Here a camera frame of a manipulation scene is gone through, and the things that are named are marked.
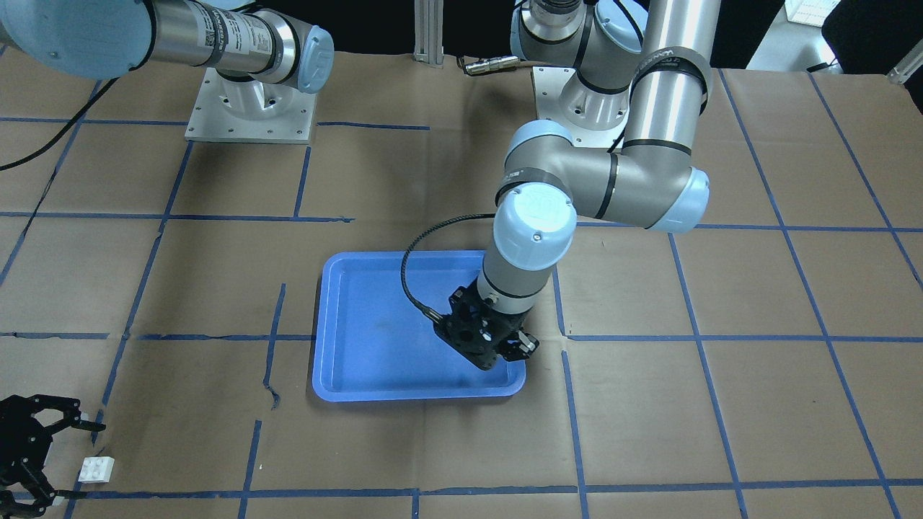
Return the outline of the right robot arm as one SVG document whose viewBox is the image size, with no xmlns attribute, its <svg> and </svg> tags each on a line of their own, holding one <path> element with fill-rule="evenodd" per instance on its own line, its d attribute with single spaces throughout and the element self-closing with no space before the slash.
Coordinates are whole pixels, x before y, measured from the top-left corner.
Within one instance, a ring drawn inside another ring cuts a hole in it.
<svg viewBox="0 0 923 519">
<path fill-rule="evenodd" d="M 119 339 L 103 404 L 111 395 L 155 253 L 172 218 L 193 141 L 211 147 L 248 146 L 266 154 L 269 145 L 304 148 L 293 219 L 298 216 L 316 94 L 332 70 L 332 37 L 320 26 L 242 3 L 232 9 L 234 2 L 214 6 L 205 1 L 2 1 L 2 48 L 24 53 L 62 74 L 99 83 L 88 102 L 39 150 L 2 164 L 2 175 L 53 150 L 62 139 L 75 138 L 92 106 L 118 78 L 145 63 L 178 63 L 205 71 L 166 211 L 154 216 L 159 219 L 158 234 Z M 105 424 L 90 420 L 80 407 L 79 399 L 45 394 L 2 400 L 3 518 L 42 517 L 62 500 L 86 496 L 69 487 L 55 489 L 43 473 L 53 435 L 73 428 L 95 439 L 105 430 Z M 50 410 L 60 416 L 45 426 L 36 416 Z"/>
</svg>

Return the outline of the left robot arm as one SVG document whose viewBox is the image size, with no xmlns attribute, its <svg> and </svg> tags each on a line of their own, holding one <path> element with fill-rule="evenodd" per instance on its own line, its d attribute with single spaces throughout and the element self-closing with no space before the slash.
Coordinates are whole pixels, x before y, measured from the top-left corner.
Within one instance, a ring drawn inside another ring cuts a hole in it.
<svg viewBox="0 0 923 519">
<path fill-rule="evenodd" d="M 580 147 L 564 125 L 534 120 L 514 134 L 495 194 L 493 237 L 478 276 L 422 312 L 436 335 L 484 371 L 531 357 L 522 329 L 577 217 L 683 233 L 702 220 L 709 178 L 692 146 L 712 83 L 719 1 L 652 1 L 632 14 L 614 1 L 526 1 L 514 9 L 511 49 L 568 66 L 566 108 L 593 130 L 622 125 L 620 151 Z"/>
</svg>

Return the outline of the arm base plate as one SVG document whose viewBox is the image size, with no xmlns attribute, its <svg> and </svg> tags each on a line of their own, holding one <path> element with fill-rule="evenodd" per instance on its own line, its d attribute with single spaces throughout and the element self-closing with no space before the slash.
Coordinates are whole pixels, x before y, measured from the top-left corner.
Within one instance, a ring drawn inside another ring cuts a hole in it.
<svg viewBox="0 0 923 519">
<path fill-rule="evenodd" d="M 188 141 L 208 143 L 310 144 L 317 95 L 206 68 Z"/>
<path fill-rule="evenodd" d="M 572 68 L 535 66 L 531 75 L 538 117 L 563 125 L 577 147 L 610 148 L 623 136 L 630 108 L 627 91 L 593 91 Z"/>
</svg>

